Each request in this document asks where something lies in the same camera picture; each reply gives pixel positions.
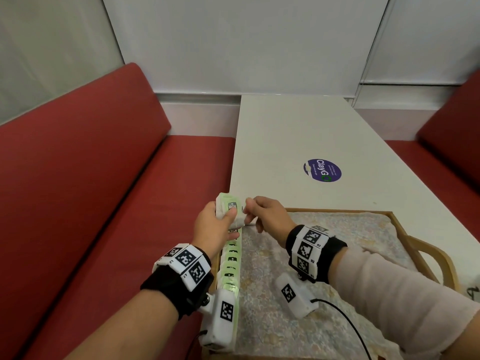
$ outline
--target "round sticker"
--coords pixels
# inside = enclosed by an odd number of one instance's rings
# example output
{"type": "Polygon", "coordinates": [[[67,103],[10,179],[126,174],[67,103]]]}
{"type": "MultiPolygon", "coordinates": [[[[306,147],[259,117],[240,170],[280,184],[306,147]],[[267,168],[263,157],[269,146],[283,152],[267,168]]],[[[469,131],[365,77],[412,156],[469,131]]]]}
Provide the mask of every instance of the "round sticker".
{"type": "Polygon", "coordinates": [[[303,170],[314,180],[320,182],[335,182],[342,176],[340,168],[325,159],[310,159],[303,164],[303,170]]]}

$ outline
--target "person's left hand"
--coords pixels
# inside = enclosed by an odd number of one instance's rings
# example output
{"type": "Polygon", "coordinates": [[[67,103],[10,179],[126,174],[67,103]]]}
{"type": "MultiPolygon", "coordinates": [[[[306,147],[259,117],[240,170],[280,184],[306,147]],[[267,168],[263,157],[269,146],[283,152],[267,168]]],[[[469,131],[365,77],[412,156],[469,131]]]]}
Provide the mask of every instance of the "person's left hand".
{"type": "Polygon", "coordinates": [[[208,202],[198,214],[193,229],[193,241],[191,242],[193,246],[201,248],[210,259],[222,250],[227,241],[239,237],[238,232],[228,232],[229,226],[237,217],[237,209],[231,208],[219,220],[215,216],[215,206],[215,202],[208,202]]]}

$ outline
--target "beige sleeve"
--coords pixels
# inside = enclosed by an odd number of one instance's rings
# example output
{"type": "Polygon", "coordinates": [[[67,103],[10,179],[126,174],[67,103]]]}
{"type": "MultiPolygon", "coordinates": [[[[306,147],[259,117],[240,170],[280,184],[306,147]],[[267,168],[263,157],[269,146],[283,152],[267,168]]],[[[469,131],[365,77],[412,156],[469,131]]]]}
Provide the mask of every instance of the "beige sleeve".
{"type": "Polygon", "coordinates": [[[439,359],[480,309],[480,303],[359,247],[349,247],[340,260],[334,287],[400,346],[405,360],[439,359]]]}

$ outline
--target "cushion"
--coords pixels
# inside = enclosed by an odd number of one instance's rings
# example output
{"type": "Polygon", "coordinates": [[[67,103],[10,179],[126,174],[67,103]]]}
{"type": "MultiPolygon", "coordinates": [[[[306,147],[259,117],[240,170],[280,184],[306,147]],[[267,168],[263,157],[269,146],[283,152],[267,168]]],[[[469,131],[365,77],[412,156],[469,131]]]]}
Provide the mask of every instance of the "cushion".
{"type": "Polygon", "coordinates": [[[480,187],[480,69],[418,132],[451,169],[480,187]]]}
{"type": "Polygon", "coordinates": [[[10,359],[170,129],[135,64],[0,126],[0,353],[10,359]]]}
{"type": "Polygon", "coordinates": [[[480,195],[416,141],[387,141],[438,199],[480,242],[480,195]]]}
{"type": "MultiPolygon", "coordinates": [[[[159,257],[191,242],[198,213],[229,191],[234,145],[232,138],[165,139],[25,359],[63,359],[138,293],[159,257]]],[[[184,316],[160,358],[183,360],[200,322],[198,313],[184,316]]]]}

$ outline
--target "white table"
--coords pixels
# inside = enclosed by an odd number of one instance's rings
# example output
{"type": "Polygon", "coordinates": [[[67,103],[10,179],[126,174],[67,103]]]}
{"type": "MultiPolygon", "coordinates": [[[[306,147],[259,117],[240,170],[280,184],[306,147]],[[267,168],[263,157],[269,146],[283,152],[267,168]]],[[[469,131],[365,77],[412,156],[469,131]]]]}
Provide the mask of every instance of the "white table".
{"type": "Polygon", "coordinates": [[[393,211],[409,235],[450,255],[463,286],[480,283],[480,243],[341,97],[242,96],[230,192],[285,207],[393,211]],[[312,179],[310,159],[333,162],[341,177],[312,179]]]}

